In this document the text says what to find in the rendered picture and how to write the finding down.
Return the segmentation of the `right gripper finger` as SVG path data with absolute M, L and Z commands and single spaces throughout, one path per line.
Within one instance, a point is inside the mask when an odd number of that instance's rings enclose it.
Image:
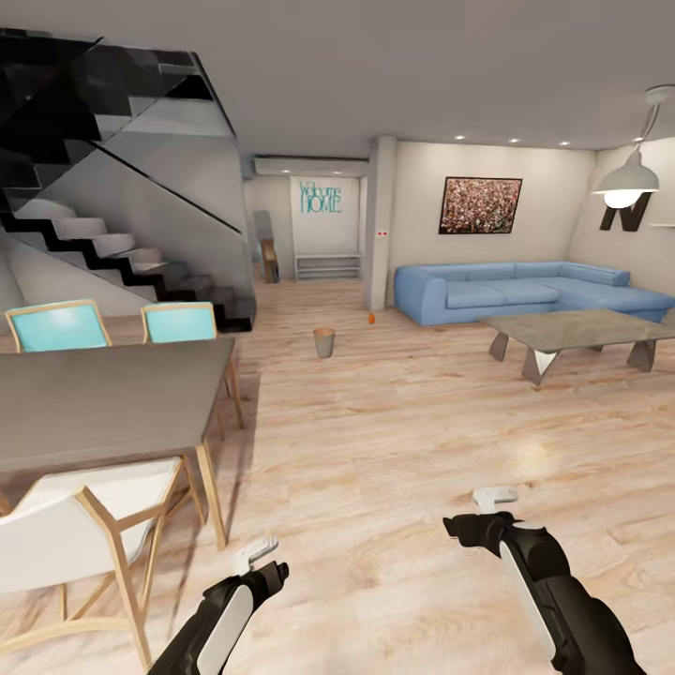
M 447 533 L 449 534 L 450 537 L 457 537 L 458 536 L 458 527 L 456 527 L 456 520 L 453 518 L 447 518 L 445 517 L 443 519 L 443 525 L 445 529 L 447 530 Z

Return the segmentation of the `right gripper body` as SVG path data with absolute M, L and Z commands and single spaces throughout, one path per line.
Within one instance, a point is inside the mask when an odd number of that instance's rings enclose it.
M 488 544 L 488 529 L 498 520 L 514 520 L 514 516 L 508 511 L 499 510 L 493 515 L 456 515 L 458 542 L 465 548 L 484 547 L 490 552 L 492 549 Z

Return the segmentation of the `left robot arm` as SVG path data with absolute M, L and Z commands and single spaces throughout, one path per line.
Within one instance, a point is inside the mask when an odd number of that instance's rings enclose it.
M 222 675 L 249 619 L 269 597 L 281 592 L 289 565 L 272 561 L 261 569 L 252 565 L 278 547 L 268 535 L 233 554 L 235 576 L 202 593 L 205 600 L 147 675 Z

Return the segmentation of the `trash can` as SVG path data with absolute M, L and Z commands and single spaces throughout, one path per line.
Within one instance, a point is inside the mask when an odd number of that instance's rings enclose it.
M 335 330 L 331 329 L 328 332 L 327 327 L 316 329 L 314 331 L 314 340 L 316 340 L 316 350 L 318 350 L 318 357 L 321 359 L 330 358 L 333 351 L 333 342 L 335 340 Z

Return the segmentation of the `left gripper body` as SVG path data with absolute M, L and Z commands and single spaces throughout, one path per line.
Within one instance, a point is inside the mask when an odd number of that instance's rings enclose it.
M 255 583 L 255 587 L 257 587 L 258 600 L 256 607 L 254 600 L 254 612 L 269 597 L 272 597 L 275 593 L 281 592 L 284 587 L 284 582 L 281 579 L 280 573 L 278 571 L 277 561 L 272 561 L 266 566 L 263 566 L 261 569 L 256 569 L 255 571 L 245 574 L 244 578 L 251 579 L 251 581 Z

